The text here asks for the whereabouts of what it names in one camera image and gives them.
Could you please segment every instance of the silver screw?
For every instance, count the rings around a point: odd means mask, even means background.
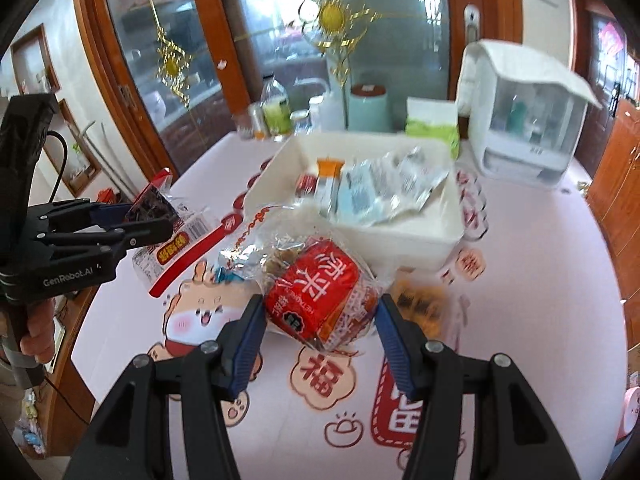
[[[439,354],[444,350],[444,345],[440,341],[427,341],[424,347],[432,354]]]
[[[203,354],[215,354],[220,350],[220,345],[216,341],[205,341],[200,345]]]
[[[151,359],[146,354],[140,354],[136,355],[132,362],[136,368],[144,368],[151,362]]]
[[[505,354],[498,354],[494,357],[494,363],[500,368],[509,368],[511,366],[511,358]]]

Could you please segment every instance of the brown lid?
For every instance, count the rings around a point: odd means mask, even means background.
[[[351,95],[358,97],[379,97],[386,94],[386,88],[382,85],[354,85],[351,87]]]

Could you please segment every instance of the gold sun ornament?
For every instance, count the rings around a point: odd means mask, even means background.
[[[304,16],[308,2],[316,4],[315,16]],[[335,64],[331,72],[341,87],[347,83],[351,54],[369,30],[369,24],[385,17],[361,4],[354,7],[353,0],[305,0],[298,9],[302,21],[302,35]]]
[[[160,25],[154,0],[149,0],[149,4],[156,20],[157,40],[160,44],[156,78],[180,99],[185,108],[188,108],[190,98],[186,93],[189,89],[187,74],[193,56],[167,38],[164,28]]]

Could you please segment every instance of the dark front door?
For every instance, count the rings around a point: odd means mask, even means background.
[[[593,178],[607,147],[626,65],[626,36],[615,20],[590,12],[591,63],[588,81],[602,105],[591,106],[575,158]]]

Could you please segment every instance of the white cup storage box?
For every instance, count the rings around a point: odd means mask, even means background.
[[[335,228],[374,270],[389,265],[439,270],[464,234],[450,149],[440,140],[353,133],[291,137],[245,197],[245,214],[250,218],[265,205],[291,203],[298,178],[313,168],[317,173],[319,158],[344,160],[348,167],[388,152],[409,152],[416,146],[424,150],[430,165],[450,167],[446,181],[423,210],[373,227],[335,224]]]

